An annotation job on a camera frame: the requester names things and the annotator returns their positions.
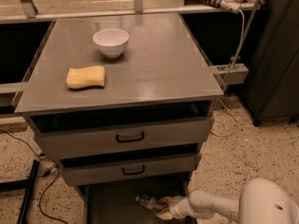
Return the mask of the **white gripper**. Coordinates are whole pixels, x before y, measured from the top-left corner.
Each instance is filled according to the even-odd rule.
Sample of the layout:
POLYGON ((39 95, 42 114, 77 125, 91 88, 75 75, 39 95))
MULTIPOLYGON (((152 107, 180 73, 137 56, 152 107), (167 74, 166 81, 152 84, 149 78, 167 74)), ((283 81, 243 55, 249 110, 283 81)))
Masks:
POLYGON ((173 217, 181 219, 193 215, 193 209, 187 196, 166 196, 161 198, 160 201, 168 204, 169 210, 163 210, 156 214, 161 220, 171 220, 173 217))

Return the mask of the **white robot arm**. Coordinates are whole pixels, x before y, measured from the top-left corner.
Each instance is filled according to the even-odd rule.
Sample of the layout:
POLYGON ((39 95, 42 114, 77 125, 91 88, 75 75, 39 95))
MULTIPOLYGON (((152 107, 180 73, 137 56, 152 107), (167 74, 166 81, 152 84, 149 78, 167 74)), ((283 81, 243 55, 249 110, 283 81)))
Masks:
POLYGON ((188 196, 166 197, 160 219, 227 217, 237 224, 299 224, 299 207, 277 184, 251 179, 238 200, 226 199, 195 189, 188 196))

